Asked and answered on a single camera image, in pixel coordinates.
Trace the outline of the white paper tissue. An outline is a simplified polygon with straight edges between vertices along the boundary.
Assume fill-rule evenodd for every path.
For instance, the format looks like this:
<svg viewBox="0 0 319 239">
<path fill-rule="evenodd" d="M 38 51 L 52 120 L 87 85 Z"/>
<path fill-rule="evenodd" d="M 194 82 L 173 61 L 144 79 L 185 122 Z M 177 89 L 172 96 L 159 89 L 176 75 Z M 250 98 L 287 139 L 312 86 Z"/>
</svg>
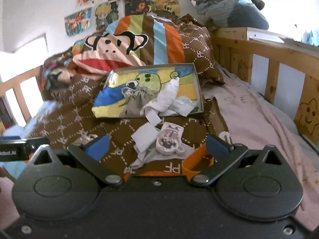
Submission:
<svg viewBox="0 0 319 239">
<path fill-rule="evenodd" d="M 159 129 L 156 126 L 161 122 L 157 112 L 153 109 L 146 111 L 147 122 L 140 126 L 131 136 L 134 141 L 134 149 L 137 153 L 136 160 L 130 165 L 132 169 L 141 168 L 154 160 L 158 155 L 156 151 L 156 139 Z"/>
</svg>

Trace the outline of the white cloth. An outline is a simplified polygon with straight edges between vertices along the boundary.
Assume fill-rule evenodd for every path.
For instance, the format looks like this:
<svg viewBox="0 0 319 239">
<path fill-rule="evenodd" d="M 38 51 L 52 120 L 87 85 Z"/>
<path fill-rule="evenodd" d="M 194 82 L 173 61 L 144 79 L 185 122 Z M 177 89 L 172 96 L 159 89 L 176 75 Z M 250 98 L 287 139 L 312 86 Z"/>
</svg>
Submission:
<svg viewBox="0 0 319 239">
<path fill-rule="evenodd" d="M 177 98 L 178 89 L 179 77 L 166 83 L 164 89 L 159 92 L 157 97 L 142 107 L 140 115 L 143 116 L 151 110 L 155 111 L 155 113 L 165 112 Z"/>
</svg>

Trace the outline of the grey vacuum storage bag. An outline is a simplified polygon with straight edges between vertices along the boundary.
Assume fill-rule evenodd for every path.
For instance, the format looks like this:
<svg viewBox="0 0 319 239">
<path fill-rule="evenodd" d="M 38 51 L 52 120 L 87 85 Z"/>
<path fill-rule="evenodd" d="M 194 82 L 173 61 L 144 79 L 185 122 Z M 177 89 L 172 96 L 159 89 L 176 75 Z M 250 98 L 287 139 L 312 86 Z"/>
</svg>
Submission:
<svg viewBox="0 0 319 239">
<path fill-rule="evenodd" d="M 207 29 L 252 27 L 268 30 L 262 0 L 191 0 Z"/>
</svg>

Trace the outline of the cartoon figure plush keychain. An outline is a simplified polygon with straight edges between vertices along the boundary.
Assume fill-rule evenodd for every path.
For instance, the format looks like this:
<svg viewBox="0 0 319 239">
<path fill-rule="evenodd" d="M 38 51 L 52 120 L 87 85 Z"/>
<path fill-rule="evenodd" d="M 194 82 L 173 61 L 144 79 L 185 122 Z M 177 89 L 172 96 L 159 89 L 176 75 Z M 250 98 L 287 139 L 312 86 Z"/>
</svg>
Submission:
<svg viewBox="0 0 319 239">
<path fill-rule="evenodd" d="M 156 149 L 163 155 L 183 155 L 182 135 L 184 128 L 174 123 L 165 122 L 156 139 Z"/>
</svg>

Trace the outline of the blond character poster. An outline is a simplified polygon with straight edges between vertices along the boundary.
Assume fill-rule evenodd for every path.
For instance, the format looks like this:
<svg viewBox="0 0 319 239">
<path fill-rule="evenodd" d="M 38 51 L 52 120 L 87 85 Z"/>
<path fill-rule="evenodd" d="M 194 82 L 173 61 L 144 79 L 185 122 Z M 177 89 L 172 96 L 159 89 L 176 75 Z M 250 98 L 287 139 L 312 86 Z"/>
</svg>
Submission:
<svg viewBox="0 0 319 239">
<path fill-rule="evenodd" d="M 106 27 L 119 19 L 118 2 L 104 2 L 95 9 L 96 30 L 102 31 Z"/>
</svg>

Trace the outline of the painted cardboard box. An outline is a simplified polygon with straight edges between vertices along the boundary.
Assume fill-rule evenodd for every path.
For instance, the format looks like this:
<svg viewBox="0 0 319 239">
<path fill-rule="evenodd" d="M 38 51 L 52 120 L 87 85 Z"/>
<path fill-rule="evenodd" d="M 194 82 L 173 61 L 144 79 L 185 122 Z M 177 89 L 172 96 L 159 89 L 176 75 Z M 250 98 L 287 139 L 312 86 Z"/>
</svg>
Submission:
<svg viewBox="0 0 319 239">
<path fill-rule="evenodd" d="M 166 64 L 134 66 L 115 69 L 108 75 L 104 88 L 97 95 L 92 107 L 96 118 L 120 118 L 125 105 L 127 88 L 148 88 L 150 100 L 155 99 L 166 83 L 179 77 L 177 97 L 186 96 L 197 101 L 190 114 L 203 112 L 203 99 L 194 64 Z"/>
</svg>

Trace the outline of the light blue blanket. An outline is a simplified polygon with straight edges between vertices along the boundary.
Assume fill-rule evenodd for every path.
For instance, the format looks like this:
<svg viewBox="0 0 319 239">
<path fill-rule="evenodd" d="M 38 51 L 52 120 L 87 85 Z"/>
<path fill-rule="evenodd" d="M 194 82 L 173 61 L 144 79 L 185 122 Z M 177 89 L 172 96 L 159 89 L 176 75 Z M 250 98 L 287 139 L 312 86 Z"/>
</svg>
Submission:
<svg viewBox="0 0 319 239">
<path fill-rule="evenodd" d="M 57 103 L 55 101 L 44 101 L 43 105 L 40 107 L 37 114 L 28 121 L 28 123 L 22 127 L 19 125 L 14 125 L 8 128 L 4 132 L 4 136 L 19 136 L 22 139 L 26 139 L 35 129 L 36 125 L 42 121 L 42 119 L 51 113 Z M 14 162 L 1 162 L 1 168 L 6 170 L 10 176 L 14 179 L 17 179 L 25 168 L 26 163 L 23 161 L 14 161 Z"/>
</svg>

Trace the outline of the dark orange poster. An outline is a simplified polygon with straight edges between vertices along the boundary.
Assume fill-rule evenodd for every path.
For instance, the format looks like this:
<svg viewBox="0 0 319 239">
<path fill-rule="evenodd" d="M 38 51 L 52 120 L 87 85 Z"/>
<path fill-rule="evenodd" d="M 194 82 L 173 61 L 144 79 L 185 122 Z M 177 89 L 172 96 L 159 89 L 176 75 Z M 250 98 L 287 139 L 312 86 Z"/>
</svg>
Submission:
<svg viewBox="0 0 319 239">
<path fill-rule="evenodd" d="M 151 0 L 125 0 L 124 10 L 126 16 L 146 15 L 151 12 Z"/>
</svg>

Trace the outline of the yellow landscape poster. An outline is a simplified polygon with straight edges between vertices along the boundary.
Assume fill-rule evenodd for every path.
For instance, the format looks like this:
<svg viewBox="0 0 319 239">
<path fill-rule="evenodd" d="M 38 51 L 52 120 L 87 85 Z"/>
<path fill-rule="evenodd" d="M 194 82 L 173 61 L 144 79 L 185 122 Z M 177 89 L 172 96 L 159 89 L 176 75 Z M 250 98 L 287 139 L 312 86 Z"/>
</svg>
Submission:
<svg viewBox="0 0 319 239">
<path fill-rule="evenodd" d="M 179 0 L 151 0 L 151 11 L 165 18 L 179 18 L 181 9 Z"/>
</svg>

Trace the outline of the brown PF monkey duvet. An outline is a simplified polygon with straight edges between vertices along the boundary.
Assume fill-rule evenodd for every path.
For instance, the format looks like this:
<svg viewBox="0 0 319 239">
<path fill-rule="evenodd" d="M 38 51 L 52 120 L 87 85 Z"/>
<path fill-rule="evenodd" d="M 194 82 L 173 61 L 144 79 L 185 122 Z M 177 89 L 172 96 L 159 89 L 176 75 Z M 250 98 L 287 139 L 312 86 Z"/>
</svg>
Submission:
<svg viewBox="0 0 319 239">
<path fill-rule="evenodd" d="M 69 84 L 61 90 L 43 91 L 46 98 L 59 106 L 39 121 L 31 137 L 46 137 L 53 149 L 65 149 L 81 135 L 108 135 L 110 147 L 98 161 L 123 177 L 130 175 L 177 176 L 182 174 L 180 159 L 154 160 L 134 170 L 137 158 L 132 134 L 146 118 L 115 119 L 107 112 L 125 108 L 123 91 L 138 86 L 162 90 L 172 78 L 179 78 L 182 94 L 195 95 L 191 74 L 171 68 L 147 72 L 140 70 L 125 78 L 121 87 L 110 92 L 110 106 L 93 112 L 93 104 L 102 90 L 108 74 L 115 69 L 131 66 L 193 63 L 201 83 L 223 85 L 207 28 L 192 16 L 168 20 L 152 16 L 133 15 L 117 20 L 104 30 L 79 40 L 69 49 L 72 53 L 68 69 L 75 70 Z"/>
</svg>

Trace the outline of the anime poster lower left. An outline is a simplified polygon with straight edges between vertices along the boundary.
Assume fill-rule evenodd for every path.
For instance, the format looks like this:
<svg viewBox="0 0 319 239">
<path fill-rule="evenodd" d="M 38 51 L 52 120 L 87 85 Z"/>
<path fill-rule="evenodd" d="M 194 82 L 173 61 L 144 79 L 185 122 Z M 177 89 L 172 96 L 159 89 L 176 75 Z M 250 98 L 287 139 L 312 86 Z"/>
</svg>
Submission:
<svg viewBox="0 0 319 239">
<path fill-rule="evenodd" d="M 92 8 L 86 8 L 65 16 L 64 25 L 67 36 L 71 37 L 89 29 L 91 25 L 91 13 Z"/>
</svg>

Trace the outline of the wooden bed frame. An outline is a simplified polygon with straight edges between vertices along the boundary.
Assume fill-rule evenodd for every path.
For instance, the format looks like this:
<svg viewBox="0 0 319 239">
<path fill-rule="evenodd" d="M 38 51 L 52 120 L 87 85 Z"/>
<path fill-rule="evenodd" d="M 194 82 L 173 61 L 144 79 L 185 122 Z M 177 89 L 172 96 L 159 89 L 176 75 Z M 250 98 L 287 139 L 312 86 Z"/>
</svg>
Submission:
<svg viewBox="0 0 319 239">
<path fill-rule="evenodd" d="M 211 36 L 219 64 L 288 115 L 301 135 L 318 143 L 318 48 L 249 27 L 218 29 Z"/>
</svg>

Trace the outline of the beige linen drawstring pouch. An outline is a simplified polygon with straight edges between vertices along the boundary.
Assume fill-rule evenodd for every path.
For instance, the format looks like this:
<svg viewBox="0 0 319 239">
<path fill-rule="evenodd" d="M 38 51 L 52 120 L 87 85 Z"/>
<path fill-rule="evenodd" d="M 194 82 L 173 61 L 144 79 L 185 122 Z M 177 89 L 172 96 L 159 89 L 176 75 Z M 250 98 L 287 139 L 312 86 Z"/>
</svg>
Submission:
<svg viewBox="0 0 319 239">
<path fill-rule="evenodd" d="M 150 101 L 148 88 L 145 86 L 135 89 L 127 88 L 124 91 L 124 97 L 126 101 L 123 111 L 119 114 L 121 118 L 140 117 L 143 106 Z"/>
</svg>

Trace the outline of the white wet wipes packet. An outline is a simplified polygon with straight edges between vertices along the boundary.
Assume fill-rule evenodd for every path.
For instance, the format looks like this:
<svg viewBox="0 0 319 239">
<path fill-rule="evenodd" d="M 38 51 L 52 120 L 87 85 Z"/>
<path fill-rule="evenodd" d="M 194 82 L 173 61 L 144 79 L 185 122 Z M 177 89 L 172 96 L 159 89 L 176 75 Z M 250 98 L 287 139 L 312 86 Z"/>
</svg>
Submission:
<svg viewBox="0 0 319 239">
<path fill-rule="evenodd" d="M 186 96 L 180 96 L 173 101 L 168 109 L 187 117 L 196 106 L 196 100 L 191 100 Z"/>
</svg>

